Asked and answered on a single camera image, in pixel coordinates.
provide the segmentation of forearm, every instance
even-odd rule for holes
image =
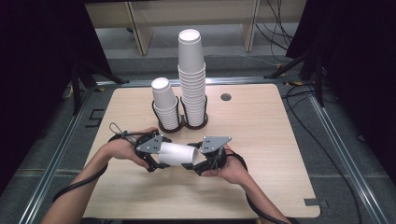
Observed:
[[[101,147],[71,184],[95,175],[106,166],[110,159],[111,157],[106,154],[106,149]],[[97,181],[98,179],[95,179],[60,196],[44,216],[42,223],[79,223]]]
[[[262,189],[257,185],[254,179],[247,175],[241,184],[245,193],[251,200],[251,202],[264,214],[289,223],[285,216],[277,209],[277,207],[271,202],[271,200],[265,195]],[[262,223],[272,223],[262,217],[260,217]]]

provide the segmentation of human hand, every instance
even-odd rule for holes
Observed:
[[[137,133],[151,133],[157,130],[157,128],[150,127],[143,131],[138,131]],[[115,139],[103,145],[102,148],[110,158],[130,160],[146,169],[149,168],[149,165],[134,153],[134,146],[125,139]]]
[[[224,145],[226,154],[233,154],[233,151],[228,145]],[[250,174],[242,165],[241,161],[232,156],[227,156],[227,162],[223,168],[218,171],[208,170],[201,173],[201,176],[219,176],[231,184],[244,183],[246,178],[250,177]]]

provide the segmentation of paper cup stack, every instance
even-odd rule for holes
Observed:
[[[181,117],[177,113],[178,101],[169,80],[165,77],[158,77],[151,82],[151,87],[154,110],[160,123],[166,130],[174,130],[181,122]]]
[[[201,35],[196,30],[178,35],[178,76],[186,121],[190,126],[200,126],[205,120],[205,62]]]

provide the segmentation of table top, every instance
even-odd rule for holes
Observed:
[[[173,87],[181,95],[180,87]],[[230,101],[221,100],[223,93]],[[246,161],[249,173],[288,217],[317,217],[315,199],[285,107],[273,84],[206,86],[209,121],[200,130],[186,127],[163,133],[187,145],[204,136],[231,136],[228,145]],[[114,135],[109,124],[123,131],[158,127],[151,88],[117,89],[107,107],[87,161]],[[148,173],[131,161],[111,160],[91,196],[84,217],[114,219],[256,218],[245,192],[218,177],[201,177],[183,167]]]

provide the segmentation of metal bracket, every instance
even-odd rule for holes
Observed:
[[[158,134],[153,138],[143,143],[142,145],[136,148],[137,151],[147,152],[149,154],[160,154],[161,143],[163,142],[163,135]]]
[[[231,140],[232,138],[230,136],[205,136],[202,142],[201,152],[203,154],[214,152]]]

